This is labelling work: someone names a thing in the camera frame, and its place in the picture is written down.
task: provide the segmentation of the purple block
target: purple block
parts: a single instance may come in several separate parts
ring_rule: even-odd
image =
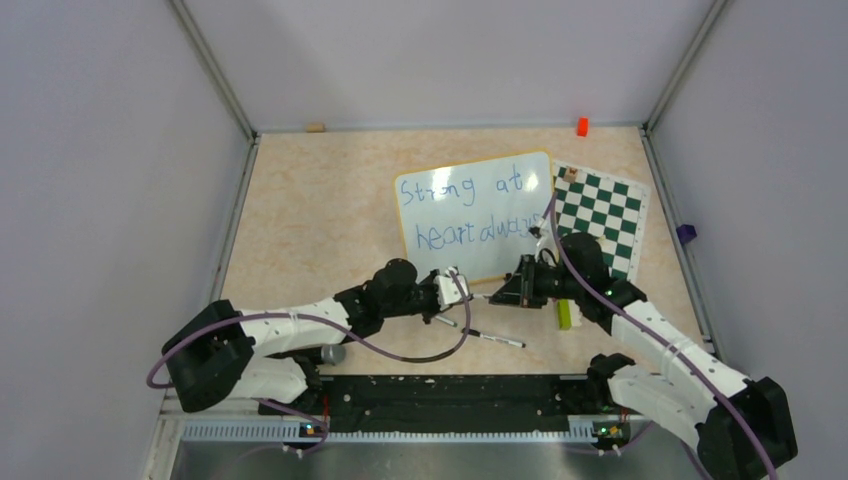
[[[692,225],[681,225],[677,227],[677,238],[680,240],[681,245],[686,245],[697,236],[698,232],[695,231],[695,227]]]

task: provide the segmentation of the whiteboard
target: whiteboard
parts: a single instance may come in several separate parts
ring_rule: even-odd
[[[546,151],[399,175],[401,235],[418,279],[449,266],[469,281],[512,272],[535,252],[528,229],[544,214],[552,178]]]

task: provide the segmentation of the green and white checkered board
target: green and white checkered board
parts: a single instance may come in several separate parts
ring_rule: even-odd
[[[577,182],[565,181],[568,167]],[[647,186],[579,165],[556,162],[557,235],[574,231],[603,237],[601,249],[612,275],[636,279],[650,199]]]

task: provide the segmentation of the beige tabletop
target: beige tabletop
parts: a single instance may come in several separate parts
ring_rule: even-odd
[[[237,309],[276,309],[320,300],[370,279],[404,256],[393,182],[415,169],[544,148],[553,160],[584,165],[649,185],[650,208],[637,286],[681,331],[700,339],[680,265],[635,127],[423,130],[263,135],[236,235],[222,298]],[[497,283],[474,285],[492,292]],[[557,327],[552,307],[534,311],[472,303],[478,330],[526,342],[521,349],[469,338],[453,356],[408,364],[348,344],[326,373],[585,373],[598,353],[640,357],[584,321]],[[450,312],[464,321],[462,309]],[[404,356],[454,345],[459,329],[420,318],[393,318],[371,342]]]

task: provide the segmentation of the gray floor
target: gray floor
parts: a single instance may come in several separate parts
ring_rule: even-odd
[[[299,461],[278,449],[233,461],[259,444],[186,442],[172,480],[698,479],[679,442],[659,428],[621,458],[554,444],[335,444]]]

